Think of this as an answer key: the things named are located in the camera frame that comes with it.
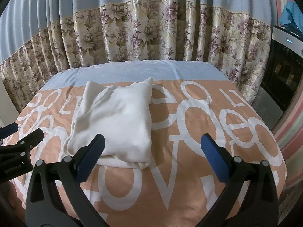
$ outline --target flower pattern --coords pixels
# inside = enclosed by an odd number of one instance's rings
[[[66,69],[145,59],[206,61],[252,103],[270,41],[270,26],[246,13],[193,1],[130,0],[53,22],[0,65],[0,77],[21,111]]]

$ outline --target bedsheet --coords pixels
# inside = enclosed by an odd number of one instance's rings
[[[45,137],[32,150],[32,163],[60,161],[88,80],[126,86],[147,77],[154,79],[150,166],[96,166],[81,184],[110,226],[195,226],[224,189],[201,150],[204,133],[246,162],[268,160],[280,195],[286,166],[273,135],[223,73],[204,62],[145,60],[60,72],[20,113],[19,131],[4,143],[14,144],[39,127]],[[13,180],[23,204],[30,176]],[[67,212],[75,216],[63,186],[56,183]],[[245,182],[230,216],[237,213],[247,187]]]

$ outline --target screw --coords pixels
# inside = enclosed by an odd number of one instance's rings
[[[234,162],[240,163],[242,159],[239,156],[234,157]]]
[[[263,164],[264,166],[269,166],[269,163],[268,163],[266,160],[263,160],[263,161],[262,161],[262,164]]]
[[[40,166],[40,165],[42,165],[42,164],[43,164],[43,160],[41,160],[41,159],[38,160],[38,161],[36,162],[36,165],[37,165],[37,166]]]
[[[72,157],[71,156],[66,156],[64,157],[64,162],[70,162],[72,160]]]

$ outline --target wall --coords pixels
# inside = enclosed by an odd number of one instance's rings
[[[272,129],[287,166],[286,187],[303,180],[303,77],[282,118]]]
[[[15,122],[18,116],[19,113],[9,98],[0,78],[0,127]]]

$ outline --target curtain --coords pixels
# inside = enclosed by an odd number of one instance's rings
[[[128,0],[48,23],[2,62],[0,76],[20,112],[52,76],[70,68],[147,59],[205,61],[252,103],[270,41],[270,23],[248,12],[198,0]]]

